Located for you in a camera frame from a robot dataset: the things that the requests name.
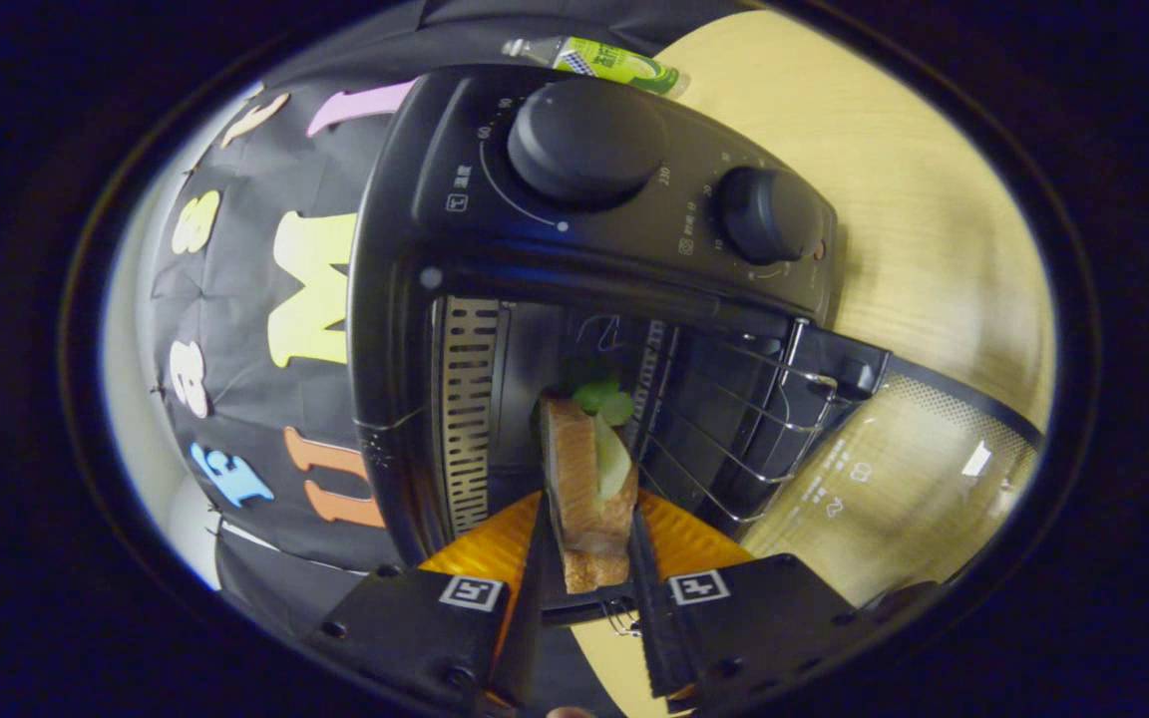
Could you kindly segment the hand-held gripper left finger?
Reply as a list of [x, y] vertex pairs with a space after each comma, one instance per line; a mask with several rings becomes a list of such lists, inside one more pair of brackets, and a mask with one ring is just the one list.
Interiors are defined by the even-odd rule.
[[424, 559], [375, 569], [304, 644], [369, 689], [427, 715], [529, 704], [549, 501], [534, 492]]

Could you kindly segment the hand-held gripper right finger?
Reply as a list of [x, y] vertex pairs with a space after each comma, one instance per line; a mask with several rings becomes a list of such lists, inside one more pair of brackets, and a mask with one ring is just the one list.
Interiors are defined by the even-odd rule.
[[651, 694], [673, 712], [757, 712], [870, 632], [867, 617], [797, 555], [751, 557], [647, 491], [633, 511], [629, 562]]

